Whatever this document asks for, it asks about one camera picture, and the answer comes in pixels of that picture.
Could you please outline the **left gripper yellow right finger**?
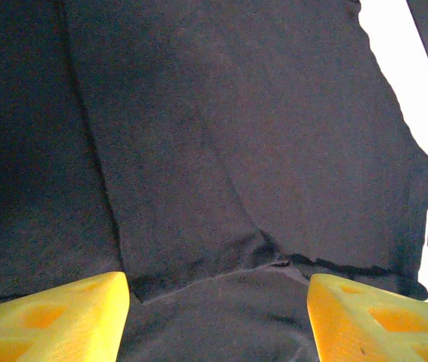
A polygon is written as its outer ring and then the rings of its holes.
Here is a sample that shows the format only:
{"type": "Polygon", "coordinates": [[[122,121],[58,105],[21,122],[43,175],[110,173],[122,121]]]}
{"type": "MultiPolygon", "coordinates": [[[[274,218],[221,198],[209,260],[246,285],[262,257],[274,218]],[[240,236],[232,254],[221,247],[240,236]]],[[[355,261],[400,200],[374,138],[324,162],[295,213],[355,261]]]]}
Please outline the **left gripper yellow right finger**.
{"type": "Polygon", "coordinates": [[[307,309],[320,362],[428,362],[428,303],[314,274],[307,309]]]}

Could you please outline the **black t-shirt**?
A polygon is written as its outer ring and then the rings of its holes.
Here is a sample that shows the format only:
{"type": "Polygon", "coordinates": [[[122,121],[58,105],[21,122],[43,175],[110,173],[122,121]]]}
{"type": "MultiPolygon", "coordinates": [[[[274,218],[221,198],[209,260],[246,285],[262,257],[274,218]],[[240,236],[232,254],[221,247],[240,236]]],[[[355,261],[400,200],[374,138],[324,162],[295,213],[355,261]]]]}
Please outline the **black t-shirt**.
{"type": "Polygon", "coordinates": [[[122,271],[118,362],[318,362],[316,272],[424,300],[428,156],[359,0],[0,0],[0,302],[122,271]]]}

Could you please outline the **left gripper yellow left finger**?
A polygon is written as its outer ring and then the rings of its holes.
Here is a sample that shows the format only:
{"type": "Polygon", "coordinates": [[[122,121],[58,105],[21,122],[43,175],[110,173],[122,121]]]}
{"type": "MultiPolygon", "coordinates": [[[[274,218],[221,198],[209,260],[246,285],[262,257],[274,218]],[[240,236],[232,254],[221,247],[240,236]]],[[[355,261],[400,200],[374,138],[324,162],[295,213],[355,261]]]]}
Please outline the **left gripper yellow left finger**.
{"type": "Polygon", "coordinates": [[[119,271],[0,303],[0,362],[116,362],[129,306],[119,271]]]}

